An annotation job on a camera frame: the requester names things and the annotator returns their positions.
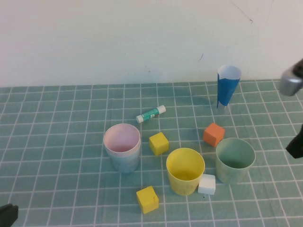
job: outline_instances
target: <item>cup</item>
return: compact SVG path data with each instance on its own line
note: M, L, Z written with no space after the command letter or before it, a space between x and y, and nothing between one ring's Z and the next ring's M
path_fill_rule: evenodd
M216 176L223 183L238 183L255 159L255 151L248 142L238 138L224 139L216 147Z
M178 195L190 195L199 184L205 162L195 150L179 148L168 155L166 168L172 190Z
M218 68L218 96L217 108L224 109L241 78L241 70L232 65L223 65Z
M110 127L103 138L105 150L121 173L134 171L140 163L140 132L131 124Z

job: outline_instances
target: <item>pink cup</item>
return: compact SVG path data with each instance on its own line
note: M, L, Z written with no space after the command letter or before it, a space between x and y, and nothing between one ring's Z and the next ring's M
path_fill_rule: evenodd
M103 142L108 154L127 157L140 147L140 132L131 124L116 124L106 131Z

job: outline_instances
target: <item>green label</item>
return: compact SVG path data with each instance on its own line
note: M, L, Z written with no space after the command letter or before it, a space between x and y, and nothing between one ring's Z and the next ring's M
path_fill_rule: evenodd
M144 114L142 114L143 120L146 121L148 119L153 118L154 116L157 116L159 114L159 110L157 108L152 109Z

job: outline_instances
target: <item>blue cup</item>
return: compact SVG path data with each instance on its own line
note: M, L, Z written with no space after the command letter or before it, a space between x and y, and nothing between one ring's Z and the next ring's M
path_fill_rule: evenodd
M241 70L232 65L223 65L218 69L217 108L228 105L241 78Z

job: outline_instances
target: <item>block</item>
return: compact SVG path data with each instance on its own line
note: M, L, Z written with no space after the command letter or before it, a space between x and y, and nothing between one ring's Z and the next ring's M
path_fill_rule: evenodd
M224 128L216 125L215 123L211 123L204 131L203 140L215 148L223 139L224 133Z
M169 150L169 141L162 132L150 137L150 148L154 154L160 155Z
M214 191L216 191L216 177L203 174L199 182L198 193L213 195Z
M137 200L143 214L159 208L159 198L152 186L144 188L137 192Z

